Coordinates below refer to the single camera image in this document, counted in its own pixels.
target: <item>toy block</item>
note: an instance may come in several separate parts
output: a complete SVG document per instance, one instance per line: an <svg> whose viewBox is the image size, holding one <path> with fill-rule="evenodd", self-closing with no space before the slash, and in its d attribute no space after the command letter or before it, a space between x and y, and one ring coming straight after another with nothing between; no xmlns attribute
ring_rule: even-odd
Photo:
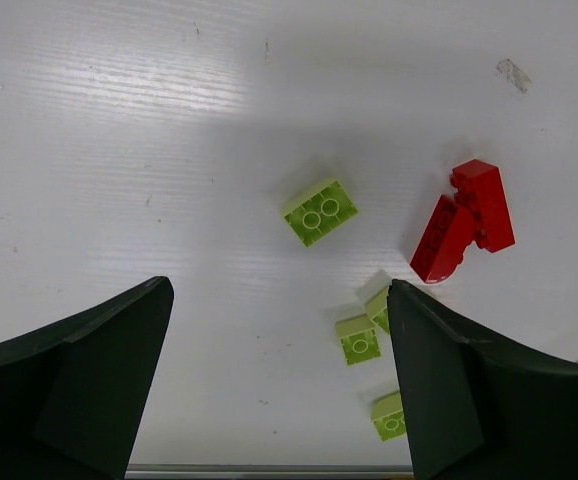
<svg viewBox="0 0 578 480"><path fill-rule="evenodd" d="M451 185L456 202L473 215L478 247L494 253L516 243L498 167L471 160L453 169Z"/></svg>
<svg viewBox="0 0 578 480"><path fill-rule="evenodd" d="M366 315L336 323L336 333L347 365L380 357L376 327Z"/></svg>
<svg viewBox="0 0 578 480"><path fill-rule="evenodd" d="M282 216L309 247L358 213L340 182L327 178L293 199Z"/></svg>
<svg viewBox="0 0 578 480"><path fill-rule="evenodd" d="M411 259L411 268L425 283L445 280L462 263L475 228L467 208L441 196Z"/></svg>
<svg viewBox="0 0 578 480"><path fill-rule="evenodd" d="M387 315L387 295L389 287L382 290L365 304L365 312L369 320L389 333L389 316Z"/></svg>
<svg viewBox="0 0 578 480"><path fill-rule="evenodd" d="M373 422L383 442L407 433L400 392L376 402L371 412Z"/></svg>

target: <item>scratch mark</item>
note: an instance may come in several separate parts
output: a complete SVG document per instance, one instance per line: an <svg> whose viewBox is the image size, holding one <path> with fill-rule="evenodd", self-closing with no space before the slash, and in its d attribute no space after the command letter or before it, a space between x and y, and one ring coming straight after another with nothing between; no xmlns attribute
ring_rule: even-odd
<svg viewBox="0 0 578 480"><path fill-rule="evenodd" d="M507 78L508 82L513 83L518 90L522 93L527 93L527 89L531 85L531 79L525 72L520 70L518 65L510 59L506 59L500 62L496 69Z"/></svg>

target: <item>small green lego brick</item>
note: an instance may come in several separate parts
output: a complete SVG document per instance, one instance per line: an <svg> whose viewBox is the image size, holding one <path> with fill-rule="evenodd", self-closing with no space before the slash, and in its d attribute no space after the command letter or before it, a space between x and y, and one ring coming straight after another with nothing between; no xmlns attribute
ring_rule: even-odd
<svg viewBox="0 0 578 480"><path fill-rule="evenodd" d="M347 365L380 357L376 327L366 315L336 323L336 332Z"/></svg>
<svg viewBox="0 0 578 480"><path fill-rule="evenodd" d="M389 316L387 315L387 295L389 287L385 288L378 295L365 304L365 311L369 320L389 333Z"/></svg>
<svg viewBox="0 0 578 480"><path fill-rule="evenodd" d="M305 247L313 245L358 213L340 182L327 178L293 199L282 216Z"/></svg>
<svg viewBox="0 0 578 480"><path fill-rule="evenodd" d="M383 442L405 435L407 425L405 424L400 392L376 402L371 412L371 421Z"/></svg>

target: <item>red lego stud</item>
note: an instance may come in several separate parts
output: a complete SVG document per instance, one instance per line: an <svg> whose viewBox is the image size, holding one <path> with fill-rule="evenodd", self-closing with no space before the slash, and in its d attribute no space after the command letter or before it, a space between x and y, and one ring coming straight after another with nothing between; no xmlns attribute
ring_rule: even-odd
<svg viewBox="0 0 578 480"><path fill-rule="evenodd" d="M462 263L475 228L468 209L441 196L411 259L411 268L425 283L443 281Z"/></svg>
<svg viewBox="0 0 578 480"><path fill-rule="evenodd" d="M480 248L494 253L516 243L498 167L471 160L453 169L451 185L458 189L456 202L473 215Z"/></svg>

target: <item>white table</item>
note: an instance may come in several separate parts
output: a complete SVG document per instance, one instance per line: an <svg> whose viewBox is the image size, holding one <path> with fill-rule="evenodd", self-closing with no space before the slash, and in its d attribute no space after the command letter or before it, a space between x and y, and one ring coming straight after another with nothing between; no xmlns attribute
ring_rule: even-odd
<svg viewBox="0 0 578 480"><path fill-rule="evenodd" d="M430 290L578 359L575 2L0 0L0 341L167 275L133 462L407 465L369 418L387 337L347 368L333 323L372 278L416 281L474 156L517 245ZM305 249L280 208L327 173L361 214Z"/></svg>

